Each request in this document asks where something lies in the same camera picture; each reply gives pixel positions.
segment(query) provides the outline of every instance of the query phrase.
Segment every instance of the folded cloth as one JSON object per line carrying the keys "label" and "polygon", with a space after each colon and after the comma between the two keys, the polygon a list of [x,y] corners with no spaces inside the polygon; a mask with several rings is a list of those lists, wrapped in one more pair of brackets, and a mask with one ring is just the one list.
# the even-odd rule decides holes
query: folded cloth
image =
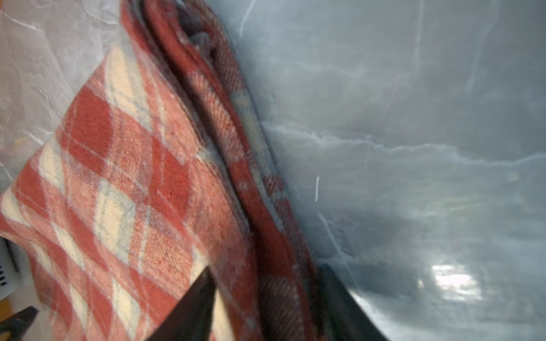
{"label": "folded cloth", "polygon": [[146,339],[208,265],[211,339],[316,339],[314,266],[216,17],[123,0],[120,21],[0,198],[55,338]]}

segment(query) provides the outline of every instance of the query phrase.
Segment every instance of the fabric fold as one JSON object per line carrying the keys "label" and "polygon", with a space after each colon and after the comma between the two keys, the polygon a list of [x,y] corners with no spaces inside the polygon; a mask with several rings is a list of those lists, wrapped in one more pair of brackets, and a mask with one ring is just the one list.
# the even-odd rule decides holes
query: fabric fold
{"label": "fabric fold", "polygon": [[56,339],[146,339],[207,265],[211,339],[316,339],[315,268],[215,15],[123,0],[120,21],[0,198]]}

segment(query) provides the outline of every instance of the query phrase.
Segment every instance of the plaid scarf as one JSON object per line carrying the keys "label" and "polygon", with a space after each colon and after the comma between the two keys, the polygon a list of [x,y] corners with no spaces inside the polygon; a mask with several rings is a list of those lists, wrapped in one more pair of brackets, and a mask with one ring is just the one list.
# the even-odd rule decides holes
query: plaid scarf
{"label": "plaid scarf", "polygon": [[211,339],[316,339],[314,265],[215,15],[201,0],[123,0],[120,15],[0,198],[55,338],[146,339],[208,265]]}

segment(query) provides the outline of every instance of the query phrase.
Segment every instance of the plaid blanket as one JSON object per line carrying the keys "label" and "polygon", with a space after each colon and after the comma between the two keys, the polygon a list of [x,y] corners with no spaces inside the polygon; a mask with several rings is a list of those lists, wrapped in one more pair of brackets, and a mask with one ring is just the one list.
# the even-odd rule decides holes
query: plaid blanket
{"label": "plaid blanket", "polygon": [[146,339],[207,265],[211,339],[316,339],[314,266],[216,17],[123,0],[120,21],[0,198],[56,339]]}

